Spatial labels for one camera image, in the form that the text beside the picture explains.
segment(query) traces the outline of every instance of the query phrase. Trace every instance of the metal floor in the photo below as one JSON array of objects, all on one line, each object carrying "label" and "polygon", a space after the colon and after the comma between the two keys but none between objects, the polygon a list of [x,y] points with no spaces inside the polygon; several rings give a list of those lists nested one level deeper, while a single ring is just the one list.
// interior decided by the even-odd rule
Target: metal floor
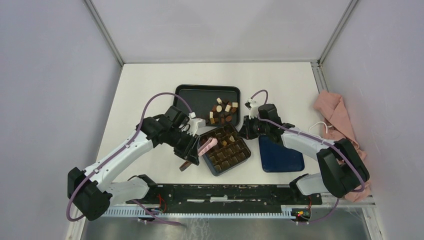
[{"label": "metal floor", "polygon": [[[312,219],[328,209],[312,209]],[[144,225],[134,218],[87,222],[82,240],[371,240],[360,208],[337,209],[328,219],[296,226],[287,219],[172,218],[185,226]]]}]

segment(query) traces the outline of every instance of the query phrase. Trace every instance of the red wire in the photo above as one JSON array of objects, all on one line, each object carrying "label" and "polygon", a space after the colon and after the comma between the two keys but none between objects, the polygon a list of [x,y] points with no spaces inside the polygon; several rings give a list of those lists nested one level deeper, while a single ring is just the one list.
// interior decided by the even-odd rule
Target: red wire
[{"label": "red wire", "polygon": [[163,208],[162,213],[164,213],[167,210],[167,203],[165,202],[165,200],[161,197],[160,194],[158,194],[157,196],[159,198],[159,208],[162,206],[161,202],[163,202],[165,204],[165,207]]}]

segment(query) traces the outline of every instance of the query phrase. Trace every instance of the blue tray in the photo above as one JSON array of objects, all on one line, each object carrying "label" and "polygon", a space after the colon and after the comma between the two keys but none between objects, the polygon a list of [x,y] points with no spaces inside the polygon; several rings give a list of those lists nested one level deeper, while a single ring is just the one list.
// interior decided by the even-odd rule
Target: blue tray
[{"label": "blue tray", "polygon": [[262,169],[267,173],[300,172],[305,169],[302,153],[273,143],[267,136],[259,137]]}]

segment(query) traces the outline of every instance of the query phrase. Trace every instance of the black tray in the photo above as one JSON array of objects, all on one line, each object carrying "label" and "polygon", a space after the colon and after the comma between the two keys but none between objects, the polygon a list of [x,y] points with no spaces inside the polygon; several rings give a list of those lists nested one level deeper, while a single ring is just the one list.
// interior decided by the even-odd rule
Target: black tray
[{"label": "black tray", "polygon": [[[230,140],[230,136],[233,136],[235,142]],[[199,147],[205,144],[209,138],[218,140],[218,144],[203,155],[206,165],[214,176],[219,176],[237,167],[246,162],[252,155],[245,141],[239,137],[237,129],[232,124],[214,128],[200,135]]]},{"label": "black tray", "polygon": [[[217,105],[217,98],[227,99],[230,102],[238,103],[235,114],[232,114],[231,124],[237,126],[240,123],[240,89],[235,86],[210,86],[210,85],[179,85],[175,89],[175,94],[181,96],[190,105],[196,117],[209,119],[209,112]],[[173,105],[188,114],[187,107],[178,98],[174,97]],[[222,126],[222,124],[208,124],[208,126]]]}]

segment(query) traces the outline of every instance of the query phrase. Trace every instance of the pink object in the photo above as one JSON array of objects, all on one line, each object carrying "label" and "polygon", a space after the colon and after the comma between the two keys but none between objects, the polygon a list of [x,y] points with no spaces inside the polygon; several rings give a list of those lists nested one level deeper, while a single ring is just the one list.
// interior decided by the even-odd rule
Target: pink object
[{"label": "pink object", "polygon": [[[367,153],[359,149],[359,143],[355,139],[354,130],[352,129],[351,120],[349,119],[348,111],[346,110],[343,97],[337,93],[330,93],[323,90],[313,104],[313,108],[318,110],[324,116],[324,122],[333,127],[326,128],[322,137],[338,141],[343,138],[349,139],[355,147],[360,159],[364,161]],[[370,194],[370,181],[365,182],[365,190],[363,192],[349,192],[344,196],[347,200],[358,202],[366,198]]]},{"label": "pink object", "polygon": [[203,144],[197,151],[198,156],[202,156],[207,151],[209,151],[211,148],[213,148],[216,144],[218,144],[218,140],[216,138],[209,138],[205,144]]}]

